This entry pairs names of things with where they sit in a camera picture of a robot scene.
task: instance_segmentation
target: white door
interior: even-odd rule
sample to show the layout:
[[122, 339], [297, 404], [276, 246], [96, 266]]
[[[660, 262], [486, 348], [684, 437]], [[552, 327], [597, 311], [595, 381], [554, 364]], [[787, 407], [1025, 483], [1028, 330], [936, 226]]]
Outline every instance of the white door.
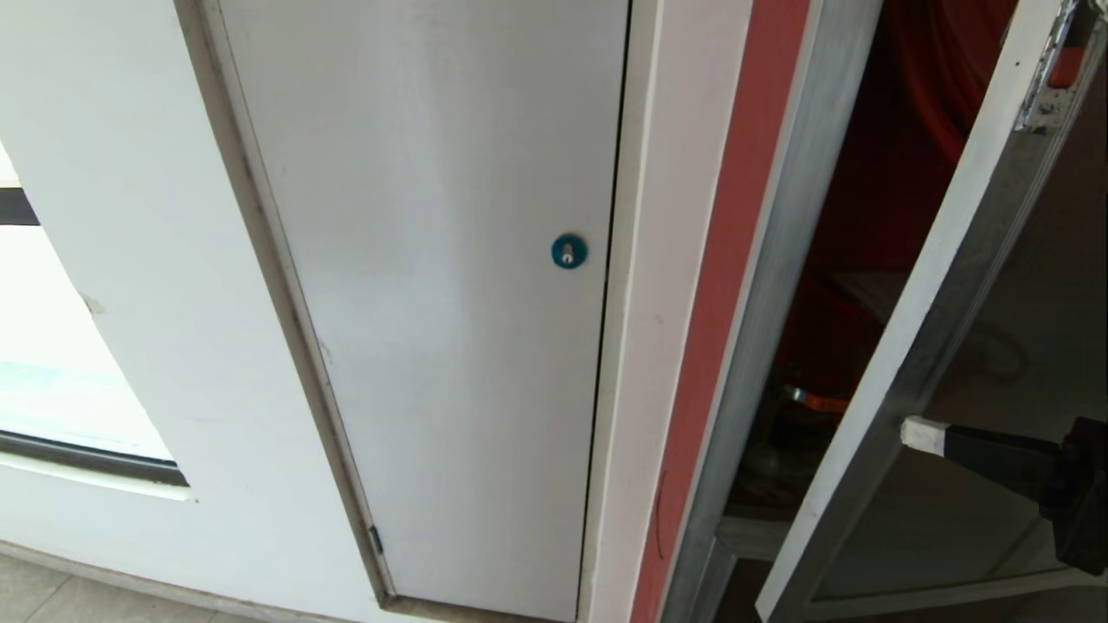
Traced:
[[399, 595], [575, 617], [626, 11], [222, 2]]
[[[767, 623], [834, 614], [812, 599], [897, 457], [900, 423], [926, 412], [1035, 203], [1080, 101], [1076, 89], [1053, 110], [1035, 99], [1065, 34], [1063, 4], [1075, 3], [1024, 0], [1012, 18], [927, 241], [758, 596]], [[1026, 111], [1046, 119], [1028, 126]]]

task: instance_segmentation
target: floor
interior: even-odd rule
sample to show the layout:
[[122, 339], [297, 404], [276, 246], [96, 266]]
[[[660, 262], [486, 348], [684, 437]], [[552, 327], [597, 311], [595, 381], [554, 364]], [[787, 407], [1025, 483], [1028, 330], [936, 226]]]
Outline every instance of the floor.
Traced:
[[0, 555], [0, 623], [257, 623]]

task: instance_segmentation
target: red wall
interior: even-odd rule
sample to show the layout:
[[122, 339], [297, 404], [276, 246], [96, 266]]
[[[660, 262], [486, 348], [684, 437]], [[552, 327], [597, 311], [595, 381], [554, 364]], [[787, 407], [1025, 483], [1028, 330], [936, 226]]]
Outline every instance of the red wall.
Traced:
[[755, 0], [630, 620], [658, 619], [738, 304], [808, 0]]

